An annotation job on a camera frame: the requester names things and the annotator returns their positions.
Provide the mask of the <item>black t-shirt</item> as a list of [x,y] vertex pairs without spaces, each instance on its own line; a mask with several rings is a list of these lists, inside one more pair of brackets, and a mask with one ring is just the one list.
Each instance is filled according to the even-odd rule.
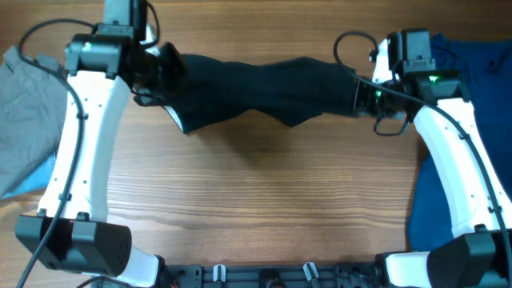
[[257,110],[293,127],[323,113],[353,116],[354,79],[340,66],[313,58],[267,65],[185,57],[188,75],[168,111],[187,134]]

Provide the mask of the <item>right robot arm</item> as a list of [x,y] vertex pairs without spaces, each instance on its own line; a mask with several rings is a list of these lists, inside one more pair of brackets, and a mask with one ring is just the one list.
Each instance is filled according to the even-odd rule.
[[400,30],[377,44],[372,79],[358,78],[356,107],[377,119],[403,112],[433,159],[450,216],[451,240],[383,259],[391,287],[508,287],[511,202],[481,140],[465,81],[440,70],[425,29]]

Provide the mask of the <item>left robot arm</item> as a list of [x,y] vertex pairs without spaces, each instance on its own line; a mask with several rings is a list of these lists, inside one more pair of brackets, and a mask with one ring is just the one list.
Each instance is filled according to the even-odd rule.
[[108,1],[103,20],[66,47],[66,117],[51,180],[34,216],[22,215],[17,239],[50,270],[85,274],[120,287],[174,287],[163,258],[109,223],[107,182],[116,133],[133,92],[167,98],[186,74],[173,45],[160,46],[147,1]]

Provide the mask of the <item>blue shirt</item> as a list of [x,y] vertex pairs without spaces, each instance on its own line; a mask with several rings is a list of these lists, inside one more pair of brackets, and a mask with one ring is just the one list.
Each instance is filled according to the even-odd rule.
[[[482,142],[511,196],[511,41],[463,42],[437,34],[430,44],[438,69],[458,70],[465,78]],[[407,237],[417,251],[434,250],[453,239],[448,203],[429,155],[417,177]]]

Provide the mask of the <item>grey folded trousers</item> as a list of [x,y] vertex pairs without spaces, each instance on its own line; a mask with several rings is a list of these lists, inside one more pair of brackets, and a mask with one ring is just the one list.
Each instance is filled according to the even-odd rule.
[[57,153],[67,90],[52,75],[20,59],[14,46],[1,64],[1,196]]

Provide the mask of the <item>light blue jeans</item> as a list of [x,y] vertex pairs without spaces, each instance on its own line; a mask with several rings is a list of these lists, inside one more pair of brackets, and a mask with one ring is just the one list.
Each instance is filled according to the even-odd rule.
[[57,154],[51,154],[41,165],[39,165],[31,174],[29,174],[12,191],[9,191],[1,199],[12,198],[22,194],[27,194],[34,190],[46,188],[50,182],[54,170]]

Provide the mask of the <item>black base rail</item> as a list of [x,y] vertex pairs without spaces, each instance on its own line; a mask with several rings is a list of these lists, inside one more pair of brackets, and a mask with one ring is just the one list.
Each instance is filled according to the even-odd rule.
[[291,266],[167,267],[171,286],[179,288],[363,288],[388,287],[383,268],[373,262],[340,262]]

